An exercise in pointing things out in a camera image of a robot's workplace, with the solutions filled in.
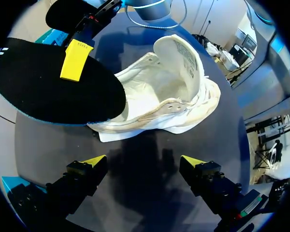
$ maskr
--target screw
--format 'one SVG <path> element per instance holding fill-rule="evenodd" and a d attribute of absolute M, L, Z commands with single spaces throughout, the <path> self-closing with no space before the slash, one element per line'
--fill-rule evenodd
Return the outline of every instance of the screw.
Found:
<path fill-rule="evenodd" d="M 224 197 L 227 197 L 229 194 L 226 192 L 226 190 L 223 190 L 223 191 L 222 191 L 222 195 L 223 195 Z"/>
<path fill-rule="evenodd" d="M 236 185 L 237 190 L 238 190 L 239 192 L 242 191 L 242 184 L 241 184 L 241 183 L 236 183 L 235 185 Z"/>

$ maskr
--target white wall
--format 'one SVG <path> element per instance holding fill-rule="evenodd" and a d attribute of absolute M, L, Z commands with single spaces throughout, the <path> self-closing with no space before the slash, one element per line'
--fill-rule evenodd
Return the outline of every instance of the white wall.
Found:
<path fill-rule="evenodd" d="M 199 34 L 202 24 L 212 4 L 212 0 L 186 0 L 188 16 L 182 26 L 192 34 Z M 225 46 L 228 40 L 235 34 L 238 25 L 246 13 L 246 5 L 243 0 L 215 0 L 212 10 L 206 20 L 211 20 L 205 36 L 212 42 Z M 171 16 L 179 22 L 184 16 L 185 8 L 183 0 L 173 0 Z"/>

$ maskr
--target shoe insole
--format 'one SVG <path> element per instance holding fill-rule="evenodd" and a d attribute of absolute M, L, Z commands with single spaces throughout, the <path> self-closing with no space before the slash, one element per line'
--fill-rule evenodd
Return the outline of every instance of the shoe insole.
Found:
<path fill-rule="evenodd" d="M 70 34 L 84 15 L 96 11 L 97 8 L 83 0 L 58 0 L 49 8 L 45 19 L 50 28 Z"/>
<path fill-rule="evenodd" d="M 59 124 L 102 122 L 125 108 L 119 80 L 88 57 L 79 82 L 60 78 L 65 48 L 8 38 L 0 55 L 0 94 L 24 114 Z"/>

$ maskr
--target cable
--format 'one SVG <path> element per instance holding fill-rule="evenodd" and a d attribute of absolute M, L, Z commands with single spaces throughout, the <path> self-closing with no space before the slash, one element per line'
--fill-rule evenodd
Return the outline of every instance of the cable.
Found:
<path fill-rule="evenodd" d="M 1 115 L 0 115 L 0 117 L 3 118 L 4 120 L 7 120 L 8 122 L 11 122 L 11 123 L 15 124 L 14 122 L 8 120 L 7 118 L 5 118 L 5 117 L 3 117 L 3 116 L 1 116 Z"/>
<path fill-rule="evenodd" d="M 187 17 L 187 5 L 186 5 L 186 0 L 183 0 L 183 2 L 184 2 L 184 6 L 185 6 L 185 16 L 184 16 L 184 18 L 183 18 L 182 21 L 180 21 L 178 24 L 176 24 L 176 25 L 174 25 L 174 26 L 170 26 L 170 27 L 156 27 L 156 26 L 148 26 L 148 25 L 140 24 L 140 23 L 135 22 L 135 21 L 130 17 L 130 15 L 128 14 L 128 6 L 125 6 L 125 12 L 126 12 L 126 15 L 127 15 L 128 19 L 129 19 L 132 23 L 134 23 L 134 24 L 136 24 L 136 25 L 138 25 L 138 26 L 145 27 L 145 28 L 154 28 L 154 29 L 172 29 L 172 28 L 176 28 L 176 27 L 178 27 L 179 25 L 181 25 L 181 24 L 185 21 L 185 19 L 186 19 L 186 17 Z"/>
<path fill-rule="evenodd" d="M 246 4 L 246 6 L 247 6 L 247 8 L 248 8 L 248 12 L 249 12 L 249 20 L 250 20 L 250 27 L 251 27 L 251 29 L 253 29 L 253 30 L 255 30 L 255 25 L 253 24 L 253 22 L 252 22 L 252 14 L 251 14 L 251 11 L 250 11 L 250 7 L 248 6 L 248 3 L 247 3 L 247 1 L 246 0 L 244 0 L 244 2 L 245 2 L 245 4 Z"/>
<path fill-rule="evenodd" d="M 204 22 L 203 22 L 203 25 L 202 25 L 201 30 L 200 30 L 200 32 L 199 32 L 199 35 L 201 35 L 201 31 L 202 31 L 202 29 L 203 29 L 203 27 L 204 27 L 204 24 L 205 24 L 205 22 L 206 22 L 206 20 L 207 20 L 207 17 L 208 17 L 208 15 L 209 15 L 209 13 L 211 12 L 211 9 L 212 9 L 212 6 L 213 6 L 213 4 L 214 4 L 214 1 L 215 1 L 215 0 L 213 0 L 212 5 L 211 5 L 211 7 L 209 8 L 209 11 L 208 11 L 208 13 L 207 13 L 207 16 L 206 16 Z"/>

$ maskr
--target shoe tongue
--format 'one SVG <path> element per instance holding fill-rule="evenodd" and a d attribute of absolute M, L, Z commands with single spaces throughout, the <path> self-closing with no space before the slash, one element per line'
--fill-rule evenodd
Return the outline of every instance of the shoe tongue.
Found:
<path fill-rule="evenodd" d="M 154 44 L 154 52 L 160 62 L 173 73 L 178 73 L 186 83 L 188 99 L 191 101 L 199 92 L 204 69 L 195 49 L 177 35 L 165 36 Z"/>

